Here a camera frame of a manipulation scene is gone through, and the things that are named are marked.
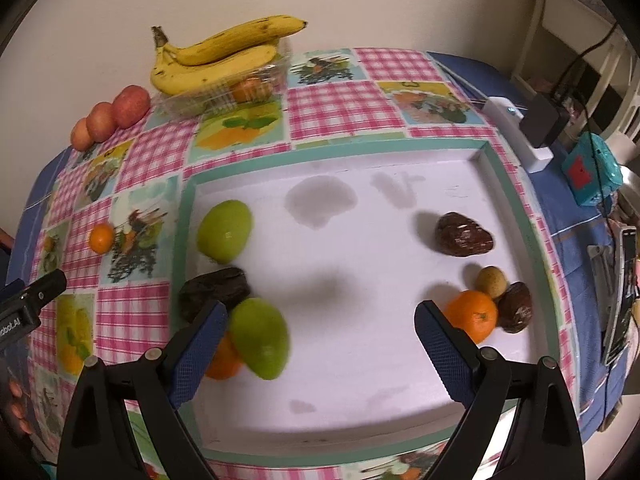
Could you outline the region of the pale orange apple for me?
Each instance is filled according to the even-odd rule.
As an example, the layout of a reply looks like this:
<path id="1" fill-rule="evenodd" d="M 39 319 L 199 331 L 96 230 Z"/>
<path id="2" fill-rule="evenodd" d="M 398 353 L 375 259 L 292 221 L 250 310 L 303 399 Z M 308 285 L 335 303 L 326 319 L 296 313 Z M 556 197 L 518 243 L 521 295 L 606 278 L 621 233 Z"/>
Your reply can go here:
<path id="1" fill-rule="evenodd" d="M 83 153 L 88 151 L 93 144 L 94 141 L 87 126 L 87 118 L 83 117 L 76 122 L 70 133 L 70 145 L 76 151 Z"/>

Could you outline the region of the red apple nearest bananas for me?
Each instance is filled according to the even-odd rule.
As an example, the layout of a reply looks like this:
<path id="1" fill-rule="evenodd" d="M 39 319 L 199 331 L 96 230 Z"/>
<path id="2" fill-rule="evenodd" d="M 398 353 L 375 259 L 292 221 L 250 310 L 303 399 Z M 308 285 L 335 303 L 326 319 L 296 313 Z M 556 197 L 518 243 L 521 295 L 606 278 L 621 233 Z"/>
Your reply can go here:
<path id="1" fill-rule="evenodd" d="M 130 84 L 122 89 L 112 103 L 113 116 L 119 128 L 129 128 L 145 116 L 151 107 L 149 92 Z"/>

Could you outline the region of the small brown round fruit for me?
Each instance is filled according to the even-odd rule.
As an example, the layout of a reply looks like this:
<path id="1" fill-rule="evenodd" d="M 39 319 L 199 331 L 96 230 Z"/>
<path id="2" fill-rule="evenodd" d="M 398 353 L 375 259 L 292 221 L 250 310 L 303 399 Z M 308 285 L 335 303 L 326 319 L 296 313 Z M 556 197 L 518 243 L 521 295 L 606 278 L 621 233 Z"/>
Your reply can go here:
<path id="1" fill-rule="evenodd" d="M 491 299 L 497 299 L 506 292 L 508 285 L 506 276 L 499 268 L 485 266 L 477 274 L 474 289 L 489 296 Z"/>

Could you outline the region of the red middle apple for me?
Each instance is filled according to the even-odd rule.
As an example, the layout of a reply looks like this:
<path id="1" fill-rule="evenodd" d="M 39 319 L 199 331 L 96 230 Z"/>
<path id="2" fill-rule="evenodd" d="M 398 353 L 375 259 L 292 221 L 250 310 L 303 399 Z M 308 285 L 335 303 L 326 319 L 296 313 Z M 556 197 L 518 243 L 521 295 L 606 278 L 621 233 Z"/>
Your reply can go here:
<path id="1" fill-rule="evenodd" d="M 110 102 L 99 102 L 92 108 L 87 120 L 87 130 L 96 143 L 107 141 L 117 128 Z"/>

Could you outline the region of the dark brown wrinkled avocado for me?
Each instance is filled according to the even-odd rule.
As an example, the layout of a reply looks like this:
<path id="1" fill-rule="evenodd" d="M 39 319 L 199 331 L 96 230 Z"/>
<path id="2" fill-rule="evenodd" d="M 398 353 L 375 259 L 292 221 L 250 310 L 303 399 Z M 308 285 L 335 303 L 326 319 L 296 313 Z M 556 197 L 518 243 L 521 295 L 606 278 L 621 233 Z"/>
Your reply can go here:
<path id="1" fill-rule="evenodd" d="M 243 270 L 236 266 L 201 274 L 183 284 L 178 292 L 178 313 L 192 323 L 210 302 L 220 302 L 230 313 L 252 290 Z"/>

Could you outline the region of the teal box with red label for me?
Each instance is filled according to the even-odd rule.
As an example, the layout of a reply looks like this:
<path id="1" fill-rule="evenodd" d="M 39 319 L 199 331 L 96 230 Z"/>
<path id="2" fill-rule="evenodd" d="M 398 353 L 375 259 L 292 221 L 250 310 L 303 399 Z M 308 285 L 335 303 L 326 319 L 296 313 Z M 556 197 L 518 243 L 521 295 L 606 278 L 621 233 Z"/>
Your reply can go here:
<path id="1" fill-rule="evenodd" d="M 623 184 L 620 164 L 600 136 L 584 132 L 561 165 L 579 206 L 596 206 Z"/>

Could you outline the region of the white shelf unit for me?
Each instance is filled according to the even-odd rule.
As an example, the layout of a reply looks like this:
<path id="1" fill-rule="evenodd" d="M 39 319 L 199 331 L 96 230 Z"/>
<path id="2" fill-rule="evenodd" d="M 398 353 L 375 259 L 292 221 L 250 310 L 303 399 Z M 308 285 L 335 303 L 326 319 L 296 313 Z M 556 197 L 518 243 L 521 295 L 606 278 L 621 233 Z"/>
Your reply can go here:
<path id="1" fill-rule="evenodd" d="M 612 25 L 596 11 L 578 0 L 536 0 L 532 18 L 518 62 L 511 80 L 528 96 L 534 94 L 533 87 L 523 77 L 523 70 L 530 47 L 538 29 L 545 29 L 558 38 L 570 50 L 579 53 L 595 44 L 611 29 Z M 600 76 L 592 95 L 587 101 L 587 110 L 596 110 L 605 88 L 617 72 L 628 68 L 623 84 L 625 89 L 622 104 L 602 136 L 612 148 L 633 150 L 639 146 L 639 55 L 634 52 L 625 34 L 616 29 L 613 36 L 600 47 L 585 55 L 585 61 Z"/>

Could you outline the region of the yellow banana bunch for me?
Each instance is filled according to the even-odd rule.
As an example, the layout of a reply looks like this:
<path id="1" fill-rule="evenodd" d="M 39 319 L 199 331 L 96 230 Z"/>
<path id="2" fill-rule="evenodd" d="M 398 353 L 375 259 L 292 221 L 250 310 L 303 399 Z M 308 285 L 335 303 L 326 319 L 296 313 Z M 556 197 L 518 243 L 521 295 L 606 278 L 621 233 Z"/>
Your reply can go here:
<path id="1" fill-rule="evenodd" d="M 301 32 L 307 22 L 291 15 L 271 15 L 217 32 L 190 47 L 172 44 L 160 26 L 152 28 L 155 63 L 152 86 L 166 96 L 235 84 L 281 57 L 281 39 Z"/>

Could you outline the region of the black power adapter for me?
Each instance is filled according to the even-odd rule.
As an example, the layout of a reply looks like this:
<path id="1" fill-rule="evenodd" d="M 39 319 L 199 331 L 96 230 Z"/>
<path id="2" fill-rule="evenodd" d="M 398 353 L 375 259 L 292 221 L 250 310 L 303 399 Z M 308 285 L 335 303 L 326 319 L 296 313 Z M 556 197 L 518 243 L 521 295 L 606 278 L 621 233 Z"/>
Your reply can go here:
<path id="1" fill-rule="evenodd" d="M 520 130 L 533 148 L 552 144 L 570 120 L 570 113 L 548 94 L 537 93 L 529 102 Z"/>

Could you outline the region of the smartphone on table edge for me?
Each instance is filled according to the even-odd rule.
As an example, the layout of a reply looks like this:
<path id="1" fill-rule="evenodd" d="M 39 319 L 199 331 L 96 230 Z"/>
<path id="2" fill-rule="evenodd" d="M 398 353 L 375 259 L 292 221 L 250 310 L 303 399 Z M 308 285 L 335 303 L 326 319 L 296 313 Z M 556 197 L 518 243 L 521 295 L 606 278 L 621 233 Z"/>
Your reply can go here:
<path id="1" fill-rule="evenodd" d="M 631 308 L 637 287 L 637 228 L 624 226 L 616 232 L 615 246 L 604 248 L 606 301 L 602 361 L 614 363 L 625 348 Z"/>

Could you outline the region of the dark red wrinkled fruit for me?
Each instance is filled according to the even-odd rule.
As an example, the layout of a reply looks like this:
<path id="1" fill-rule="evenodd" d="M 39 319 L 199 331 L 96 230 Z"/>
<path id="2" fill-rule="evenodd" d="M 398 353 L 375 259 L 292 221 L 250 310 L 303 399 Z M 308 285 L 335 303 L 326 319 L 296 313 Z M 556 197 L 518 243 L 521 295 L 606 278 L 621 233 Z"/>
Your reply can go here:
<path id="1" fill-rule="evenodd" d="M 494 238 L 488 231 L 475 220 L 455 211 L 438 219 L 434 239 L 441 252 L 454 257 L 483 255 L 495 247 Z"/>

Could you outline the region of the small dark brown fruit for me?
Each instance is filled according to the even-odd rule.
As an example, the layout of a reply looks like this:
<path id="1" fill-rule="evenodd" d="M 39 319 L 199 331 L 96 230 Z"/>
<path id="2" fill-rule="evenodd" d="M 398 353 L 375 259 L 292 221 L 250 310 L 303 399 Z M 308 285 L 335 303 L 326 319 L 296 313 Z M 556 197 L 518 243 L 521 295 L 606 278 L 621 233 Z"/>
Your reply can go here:
<path id="1" fill-rule="evenodd" d="M 512 283 L 498 301 L 498 326 L 509 334 L 525 330 L 533 317 L 532 295 L 525 283 Z"/>

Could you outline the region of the white power strip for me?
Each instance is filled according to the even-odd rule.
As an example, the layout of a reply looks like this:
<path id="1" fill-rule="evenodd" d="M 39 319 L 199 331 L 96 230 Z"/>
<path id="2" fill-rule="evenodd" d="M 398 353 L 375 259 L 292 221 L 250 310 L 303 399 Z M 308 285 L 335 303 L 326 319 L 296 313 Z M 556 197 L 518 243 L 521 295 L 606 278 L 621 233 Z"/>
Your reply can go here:
<path id="1" fill-rule="evenodd" d="M 496 125 L 529 174 L 536 174 L 550 164 L 552 151 L 545 146 L 534 148 L 530 144 L 520 128 L 524 116 L 510 100 L 502 96 L 490 96 L 483 106 L 483 113 Z"/>

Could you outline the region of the orange tangerine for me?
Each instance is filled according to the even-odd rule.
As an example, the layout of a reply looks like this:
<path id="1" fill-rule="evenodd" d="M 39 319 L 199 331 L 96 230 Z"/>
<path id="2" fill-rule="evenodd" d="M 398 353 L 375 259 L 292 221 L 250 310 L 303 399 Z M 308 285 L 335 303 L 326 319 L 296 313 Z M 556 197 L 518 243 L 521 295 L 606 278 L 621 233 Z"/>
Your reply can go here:
<path id="1" fill-rule="evenodd" d="M 238 374 L 242 366 L 243 361 L 235 349 L 230 334 L 225 333 L 206 368 L 205 376 L 221 382 Z"/>
<path id="2" fill-rule="evenodd" d="M 102 222 L 96 224 L 88 238 L 89 248 L 98 255 L 109 252 L 115 241 L 115 229 L 111 223 Z"/>
<path id="3" fill-rule="evenodd" d="M 452 326 L 480 344 L 496 328 L 498 308 L 484 292 L 465 290 L 446 305 L 444 315 Z"/>

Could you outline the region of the green mango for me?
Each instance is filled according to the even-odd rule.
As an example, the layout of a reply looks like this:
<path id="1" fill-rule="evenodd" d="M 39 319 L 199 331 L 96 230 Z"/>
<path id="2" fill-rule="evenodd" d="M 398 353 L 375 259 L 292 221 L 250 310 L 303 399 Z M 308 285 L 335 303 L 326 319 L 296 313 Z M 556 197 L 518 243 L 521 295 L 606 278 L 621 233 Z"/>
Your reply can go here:
<path id="1" fill-rule="evenodd" d="M 196 248 L 219 264 L 233 261 L 245 248 L 253 229 L 247 204 L 225 200 L 205 215 L 196 233 Z"/>
<path id="2" fill-rule="evenodd" d="M 262 298 L 247 298 L 232 310 L 228 330 L 240 358 L 256 376 L 273 380 L 282 374 L 291 339 L 279 309 Z"/>

